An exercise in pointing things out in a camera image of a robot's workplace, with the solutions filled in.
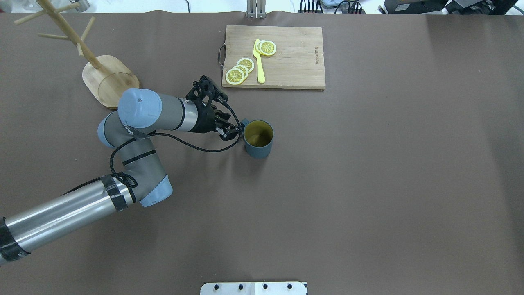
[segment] lemon slice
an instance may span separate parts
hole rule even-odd
[[[255,68],[255,62],[247,57],[241,58],[236,62],[237,65],[242,65],[248,69],[248,72],[251,73],[253,69]]]
[[[243,65],[236,65],[236,66],[234,66],[233,68],[234,68],[234,69],[240,69],[240,70],[242,70],[242,72],[244,73],[244,76],[245,76],[244,79],[246,79],[247,76],[249,75],[249,69],[248,69],[246,66],[243,66]]]
[[[260,40],[256,49],[262,55],[272,56],[277,52],[277,45],[269,40]]]
[[[239,68],[232,68],[226,73],[226,81],[231,85],[238,85],[246,79],[246,75]]]

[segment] white bracket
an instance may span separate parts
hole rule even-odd
[[[200,295],[308,295],[306,282],[205,283]]]
[[[266,0],[247,0],[247,18],[266,18]]]

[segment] wooden mug tree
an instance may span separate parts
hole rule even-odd
[[[82,36],[78,36],[60,14],[66,10],[80,6],[80,3],[55,8],[49,0],[36,1],[40,4],[42,10],[15,21],[15,24],[19,25],[28,22],[44,14],[49,15],[62,32],[64,32],[65,36],[51,34],[38,34],[38,36],[69,40],[76,46],[78,54],[89,61],[82,71],[82,79],[91,93],[102,105],[111,109],[116,109],[122,92],[129,88],[140,88],[140,82],[136,76],[121,61],[110,55],[96,57],[84,43],[91,26],[93,26],[95,20],[94,17],[91,17],[89,20]]]

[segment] light blue joint cap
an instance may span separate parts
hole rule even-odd
[[[153,188],[153,190],[145,198],[140,201],[140,203],[144,207],[149,207],[166,199],[172,193],[173,187],[171,187],[171,183],[169,182],[169,179],[166,175],[166,177],[164,177],[163,180],[155,188]]]
[[[153,125],[162,113],[160,96],[149,89],[129,88],[118,102],[120,120],[134,128],[147,128]]]
[[[107,118],[109,118],[109,116],[111,116],[111,114],[107,115],[107,116],[104,118],[104,120],[102,120],[102,122],[100,122],[99,127],[98,127],[98,129],[97,129],[96,132],[97,132],[98,135],[99,135],[99,139],[100,139],[100,141],[101,141],[103,144],[105,144],[106,147],[111,148],[111,149],[114,149],[115,147],[112,146],[112,145],[109,143],[109,141],[107,141],[107,138],[105,137],[105,131],[104,131],[105,121],[107,121]]]

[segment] yellow knife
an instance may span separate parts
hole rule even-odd
[[[260,84],[266,82],[266,76],[264,76],[264,69],[262,68],[262,60],[260,59],[260,53],[257,51],[257,44],[260,39],[256,39],[255,45],[253,45],[253,56],[257,59],[257,78]]]

